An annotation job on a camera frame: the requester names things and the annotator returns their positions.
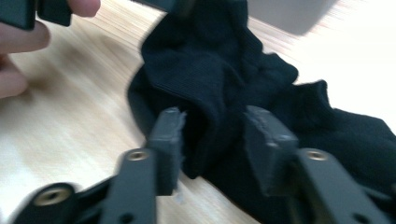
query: finger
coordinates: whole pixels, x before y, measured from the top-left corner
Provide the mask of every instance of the finger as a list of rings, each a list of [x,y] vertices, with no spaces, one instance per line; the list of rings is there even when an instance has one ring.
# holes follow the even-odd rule
[[[0,55],[0,99],[19,95],[27,87],[27,80],[17,66],[7,55]]]
[[[80,17],[94,17],[100,7],[100,0],[68,0],[74,14]]]
[[[0,23],[0,54],[43,49],[49,42],[49,29],[39,21],[35,22],[35,29],[29,32]]]

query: black cloth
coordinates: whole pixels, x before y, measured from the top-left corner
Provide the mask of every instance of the black cloth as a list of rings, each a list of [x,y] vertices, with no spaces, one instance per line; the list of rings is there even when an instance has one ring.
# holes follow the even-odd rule
[[[202,175],[260,222],[290,223],[285,199],[264,197],[243,149],[247,105],[270,110],[300,147],[331,152],[360,184],[391,195],[396,137],[380,119],[333,109],[327,84],[293,85],[298,70],[247,28],[246,0],[200,0],[191,16],[167,15],[142,46],[128,99],[145,135],[162,110],[188,113],[183,171]]]

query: table surface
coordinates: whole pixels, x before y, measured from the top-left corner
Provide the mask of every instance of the table surface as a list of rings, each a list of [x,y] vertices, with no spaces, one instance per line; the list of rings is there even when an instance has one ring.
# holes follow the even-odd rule
[[[339,0],[310,32],[290,35],[251,19],[265,52],[325,79],[333,107],[383,119],[396,130],[393,0]],[[49,24],[47,49],[12,55],[25,94],[0,100],[0,222],[32,191],[54,182],[88,188],[114,173],[118,156],[142,146],[125,93],[142,64],[139,46],[163,14],[103,0],[94,19]],[[160,197],[159,223],[257,223],[202,178],[180,178],[182,200]]]

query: black plastic part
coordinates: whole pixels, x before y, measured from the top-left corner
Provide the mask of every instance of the black plastic part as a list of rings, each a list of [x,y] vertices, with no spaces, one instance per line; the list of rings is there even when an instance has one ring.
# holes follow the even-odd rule
[[[146,144],[157,154],[157,195],[172,195],[177,187],[178,174],[181,167],[181,147],[183,138],[181,130],[184,126],[186,115],[176,108],[164,110]]]
[[[309,223],[390,224],[331,154],[313,148],[300,149],[296,168],[302,194],[314,214]]]
[[[45,21],[69,26],[72,11],[67,4],[67,0],[38,0],[37,15]]]
[[[126,152],[110,185],[100,224],[156,222],[156,156],[139,148]]]
[[[35,28],[34,0],[0,0],[0,22],[23,30]]]
[[[291,195],[290,164],[297,146],[297,137],[271,112],[247,107],[245,150],[264,195]]]
[[[70,224],[74,221],[77,203],[73,186],[53,184],[35,194],[13,223]]]
[[[190,15],[196,0],[134,0],[138,3],[155,7],[180,18]]]

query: wooden table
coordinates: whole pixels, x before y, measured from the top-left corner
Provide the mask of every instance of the wooden table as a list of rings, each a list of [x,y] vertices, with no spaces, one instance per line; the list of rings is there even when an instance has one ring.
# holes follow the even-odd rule
[[[265,51],[325,79],[333,107],[382,118],[396,130],[396,14],[393,0],[340,0],[310,32],[289,35],[250,20]],[[139,46],[163,14],[103,0],[95,19],[49,24],[51,45],[13,55],[25,94],[0,100],[0,221],[32,191],[54,182],[80,189],[113,174],[118,156],[143,135],[125,93],[142,63]],[[202,178],[180,178],[183,200],[158,200],[159,223],[257,223]]]

